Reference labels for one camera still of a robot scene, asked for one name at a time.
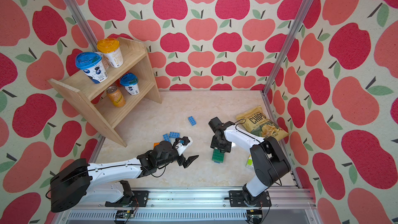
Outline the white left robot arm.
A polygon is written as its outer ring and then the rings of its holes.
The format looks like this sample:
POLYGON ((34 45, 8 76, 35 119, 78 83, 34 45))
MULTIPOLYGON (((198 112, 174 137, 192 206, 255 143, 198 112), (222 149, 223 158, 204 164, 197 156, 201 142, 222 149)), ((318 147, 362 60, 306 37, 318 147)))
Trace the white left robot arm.
POLYGON ((59 213, 80 202, 96 200, 104 201, 106 207, 144 206, 144 196, 133 192, 128 180, 152 176, 173 162, 189 167, 198 158, 184 157, 184 151, 191 145, 192 141, 185 136, 173 144, 161 141, 152 150, 121 162, 88 163, 84 158, 78 159, 51 179, 46 193, 51 211, 59 213))

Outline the right aluminium frame post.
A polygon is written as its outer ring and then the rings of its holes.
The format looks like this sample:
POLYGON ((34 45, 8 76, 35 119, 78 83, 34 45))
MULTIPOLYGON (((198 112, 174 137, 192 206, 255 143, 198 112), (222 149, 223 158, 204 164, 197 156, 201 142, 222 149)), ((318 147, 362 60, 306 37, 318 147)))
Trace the right aluminium frame post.
POLYGON ((271 88, 272 83, 275 81, 275 78, 281 68, 283 60, 287 57, 287 53, 292 47, 296 34, 299 32, 300 28, 304 26, 304 19, 308 14, 308 11, 312 5, 314 0, 303 0, 297 15, 293 21, 291 28, 289 29, 289 33, 287 34, 286 40, 282 46, 281 52, 277 55, 275 64, 271 70, 270 76, 267 78, 267 82, 265 84, 264 90, 262 91, 262 96, 266 97, 268 91, 271 88))

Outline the small blue lid cup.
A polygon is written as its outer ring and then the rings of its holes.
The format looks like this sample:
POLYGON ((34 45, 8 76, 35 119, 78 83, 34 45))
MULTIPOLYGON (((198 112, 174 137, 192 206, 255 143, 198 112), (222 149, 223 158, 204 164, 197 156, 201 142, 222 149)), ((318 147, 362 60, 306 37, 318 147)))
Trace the small blue lid cup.
POLYGON ((138 95, 140 93, 138 78, 130 72, 120 78, 120 84, 130 95, 138 95))

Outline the green white juice carton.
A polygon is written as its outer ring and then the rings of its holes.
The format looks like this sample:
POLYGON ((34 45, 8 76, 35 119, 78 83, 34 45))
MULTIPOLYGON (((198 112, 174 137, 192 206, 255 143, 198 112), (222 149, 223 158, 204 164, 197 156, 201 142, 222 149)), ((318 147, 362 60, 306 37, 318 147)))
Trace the green white juice carton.
POLYGON ((253 160, 252 156, 248 157, 247 163, 246 163, 246 168, 249 168, 251 170, 254 170, 254 165, 253 165, 253 160))

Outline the aluminium frame post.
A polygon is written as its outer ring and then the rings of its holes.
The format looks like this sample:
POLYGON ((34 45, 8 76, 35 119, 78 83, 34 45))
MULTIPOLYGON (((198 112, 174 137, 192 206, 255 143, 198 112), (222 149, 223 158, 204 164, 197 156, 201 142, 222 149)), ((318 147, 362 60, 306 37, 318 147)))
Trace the aluminium frame post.
POLYGON ((303 0, 297 15, 293 21, 291 28, 289 29, 289 33, 287 34, 286 40, 282 46, 281 52, 277 55, 275 64, 271 70, 270 76, 267 78, 267 82, 265 84, 264 90, 262 91, 262 96, 266 97, 268 91, 271 88, 272 83, 275 81, 275 78, 281 68, 283 60, 287 57, 287 53, 292 47, 296 34, 299 32, 300 28, 304 26, 304 19, 308 14, 308 11, 312 5, 314 0, 303 0))
POLYGON ((93 52, 97 52, 97 38, 94 35, 89 23, 82 14, 79 5, 76 0, 63 0, 68 7, 71 15, 74 17, 76 23, 82 31, 83 36, 87 40, 93 52))

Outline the blue lid yogurt cup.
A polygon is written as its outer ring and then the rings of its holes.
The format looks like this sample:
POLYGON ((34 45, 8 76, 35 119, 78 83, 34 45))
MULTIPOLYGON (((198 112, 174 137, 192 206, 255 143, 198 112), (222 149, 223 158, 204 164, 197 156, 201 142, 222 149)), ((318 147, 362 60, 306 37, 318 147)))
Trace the blue lid yogurt cup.
POLYGON ((100 84, 108 78, 108 74, 102 62, 102 56, 97 53, 82 52, 78 54, 75 65, 95 84, 100 84))

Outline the left aluminium frame post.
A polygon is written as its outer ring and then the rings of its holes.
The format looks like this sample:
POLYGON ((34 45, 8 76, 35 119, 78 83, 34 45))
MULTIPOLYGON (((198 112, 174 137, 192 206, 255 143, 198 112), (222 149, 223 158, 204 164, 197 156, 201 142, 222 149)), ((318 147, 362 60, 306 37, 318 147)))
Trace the left aluminium frame post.
POLYGON ((97 52, 97 38, 94 35, 89 23, 82 14, 79 5, 76 0, 63 0, 68 7, 71 15, 74 17, 76 23, 82 31, 83 36, 87 40, 93 52, 97 52))

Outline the orange drink can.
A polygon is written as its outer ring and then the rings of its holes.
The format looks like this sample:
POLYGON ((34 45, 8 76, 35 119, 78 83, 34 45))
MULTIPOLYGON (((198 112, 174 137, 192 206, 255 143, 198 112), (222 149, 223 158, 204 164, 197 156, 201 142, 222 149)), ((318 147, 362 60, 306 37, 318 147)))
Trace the orange drink can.
POLYGON ((115 107, 123 107, 126 104, 123 94, 116 86, 108 87, 106 90, 108 98, 111 100, 115 107))

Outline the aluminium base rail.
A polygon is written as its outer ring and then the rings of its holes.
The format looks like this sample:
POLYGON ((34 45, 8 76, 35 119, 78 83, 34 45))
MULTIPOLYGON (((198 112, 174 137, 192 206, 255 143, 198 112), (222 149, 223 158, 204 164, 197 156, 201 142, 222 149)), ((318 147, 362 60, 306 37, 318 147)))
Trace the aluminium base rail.
POLYGON ((140 205, 83 203, 56 215, 54 224, 320 224, 309 190, 271 187, 246 203, 241 188, 149 188, 140 205))

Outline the orange lid yogurt cup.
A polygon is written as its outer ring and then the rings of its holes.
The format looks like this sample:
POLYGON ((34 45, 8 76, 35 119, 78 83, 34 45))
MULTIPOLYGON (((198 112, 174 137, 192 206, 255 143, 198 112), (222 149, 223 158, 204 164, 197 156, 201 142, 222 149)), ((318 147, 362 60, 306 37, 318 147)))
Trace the orange lid yogurt cup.
POLYGON ((99 40, 97 49, 105 56, 112 67, 119 68, 123 65, 124 60, 120 50, 120 42, 117 39, 106 38, 99 40))

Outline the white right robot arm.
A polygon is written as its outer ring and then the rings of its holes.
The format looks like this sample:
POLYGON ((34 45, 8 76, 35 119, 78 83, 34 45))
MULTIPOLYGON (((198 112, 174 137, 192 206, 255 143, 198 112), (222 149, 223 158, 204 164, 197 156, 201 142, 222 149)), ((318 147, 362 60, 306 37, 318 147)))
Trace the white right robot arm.
POLYGON ((279 142, 271 136, 255 136, 239 128, 237 123, 223 123, 217 117, 211 119, 208 125, 214 132, 210 145, 212 149, 229 153, 235 144, 249 152, 252 157, 256 175, 243 186, 242 191, 230 192, 231 206, 271 206, 266 191, 291 171, 291 165, 279 142))

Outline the yellow chips bag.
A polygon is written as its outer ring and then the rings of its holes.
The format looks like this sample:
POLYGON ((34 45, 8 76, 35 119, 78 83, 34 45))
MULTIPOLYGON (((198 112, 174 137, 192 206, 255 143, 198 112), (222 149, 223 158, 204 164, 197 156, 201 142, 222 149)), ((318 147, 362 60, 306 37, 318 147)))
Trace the yellow chips bag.
POLYGON ((273 137, 277 141, 280 141, 289 135, 288 132, 268 119, 263 113, 261 106, 236 115, 236 120, 243 125, 247 132, 255 136, 263 138, 273 137))

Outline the green lego brick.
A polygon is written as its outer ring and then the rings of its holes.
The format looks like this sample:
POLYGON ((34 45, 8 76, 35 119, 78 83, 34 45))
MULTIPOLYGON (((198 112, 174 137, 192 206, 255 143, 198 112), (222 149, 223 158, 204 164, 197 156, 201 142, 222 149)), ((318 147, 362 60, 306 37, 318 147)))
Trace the green lego brick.
POLYGON ((222 153, 218 149, 214 149, 211 159, 215 163, 223 163, 224 162, 224 153, 222 153))

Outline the light blue lego brick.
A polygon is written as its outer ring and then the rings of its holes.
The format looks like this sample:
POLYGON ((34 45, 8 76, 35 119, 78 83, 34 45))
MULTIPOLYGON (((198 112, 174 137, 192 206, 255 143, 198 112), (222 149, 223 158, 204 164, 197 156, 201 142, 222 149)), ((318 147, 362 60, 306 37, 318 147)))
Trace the light blue lego brick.
POLYGON ((174 138, 174 139, 180 138, 180 133, 178 133, 178 132, 170 132, 169 133, 169 137, 170 138, 174 138))
POLYGON ((168 134, 164 134, 164 135, 163 135, 163 140, 164 140, 164 141, 170 142, 169 135, 168 135, 168 134))
POLYGON ((190 117, 188 118, 188 120, 189 120, 189 122, 190 122, 190 124, 191 124, 192 126, 194 126, 194 125, 197 124, 197 122, 195 121, 195 119, 194 119, 192 116, 190 116, 190 117))

